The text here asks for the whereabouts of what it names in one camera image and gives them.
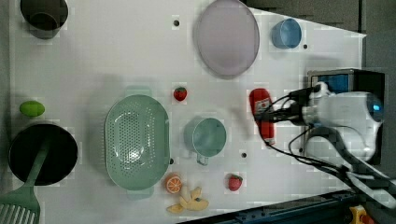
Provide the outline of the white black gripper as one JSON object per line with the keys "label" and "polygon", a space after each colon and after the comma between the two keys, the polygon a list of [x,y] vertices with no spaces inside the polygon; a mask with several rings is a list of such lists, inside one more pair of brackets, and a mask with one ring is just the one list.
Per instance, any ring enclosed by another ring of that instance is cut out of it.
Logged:
{"label": "white black gripper", "polygon": [[289,120],[296,126],[306,126],[303,115],[303,108],[313,104],[313,99],[321,97],[322,95],[329,95],[331,92],[328,89],[326,82],[318,82],[313,87],[292,91],[288,94],[292,103],[289,107],[289,112],[272,112],[261,113],[254,116],[255,120],[266,122],[280,122]]}

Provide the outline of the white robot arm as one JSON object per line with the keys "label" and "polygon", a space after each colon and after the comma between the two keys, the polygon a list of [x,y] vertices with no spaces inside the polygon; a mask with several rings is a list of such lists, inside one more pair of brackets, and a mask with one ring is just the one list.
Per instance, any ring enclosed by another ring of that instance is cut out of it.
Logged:
{"label": "white robot arm", "polygon": [[383,106],[372,93],[333,93],[319,82],[292,91],[281,99],[289,106],[274,109],[265,89],[249,94],[252,116],[265,145],[275,147],[274,124],[289,121],[305,127],[304,155],[288,156],[333,175],[364,198],[388,209],[395,207],[395,181],[369,164],[377,150],[377,135],[383,123]]}

